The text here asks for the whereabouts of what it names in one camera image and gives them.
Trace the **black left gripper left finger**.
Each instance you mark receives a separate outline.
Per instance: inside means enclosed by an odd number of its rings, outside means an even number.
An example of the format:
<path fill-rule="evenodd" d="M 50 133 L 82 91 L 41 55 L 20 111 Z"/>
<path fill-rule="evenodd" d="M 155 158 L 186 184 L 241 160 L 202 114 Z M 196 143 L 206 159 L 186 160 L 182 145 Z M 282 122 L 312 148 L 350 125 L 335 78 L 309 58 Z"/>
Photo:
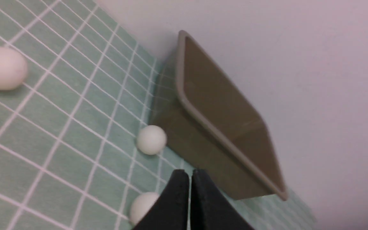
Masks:
<path fill-rule="evenodd" d="M 189 176 L 183 169 L 172 172 L 158 200 L 134 230 L 186 230 L 188 224 Z"/>

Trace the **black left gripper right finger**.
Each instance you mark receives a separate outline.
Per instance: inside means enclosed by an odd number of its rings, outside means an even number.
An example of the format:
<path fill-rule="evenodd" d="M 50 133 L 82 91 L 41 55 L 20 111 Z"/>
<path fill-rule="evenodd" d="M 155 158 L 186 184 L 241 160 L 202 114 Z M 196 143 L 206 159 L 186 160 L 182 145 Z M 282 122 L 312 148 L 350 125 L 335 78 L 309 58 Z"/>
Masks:
<path fill-rule="evenodd" d="M 193 170 L 190 194 L 192 230 L 254 229 L 222 195 L 205 170 Z"/>

